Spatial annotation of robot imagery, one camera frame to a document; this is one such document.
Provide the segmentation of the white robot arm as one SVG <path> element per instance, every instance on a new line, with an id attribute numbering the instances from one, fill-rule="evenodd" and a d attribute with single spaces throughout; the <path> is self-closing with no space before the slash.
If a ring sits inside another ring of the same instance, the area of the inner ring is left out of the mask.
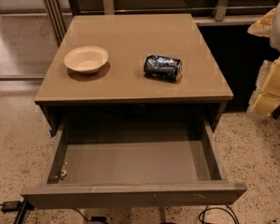
<path id="1" fill-rule="evenodd" d="M 268 37 L 270 46 L 280 51 L 280 2 L 252 24 L 247 32 Z M 263 61 L 246 112 L 255 119 L 280 119 L 280 56 L 272 62 Z"/>

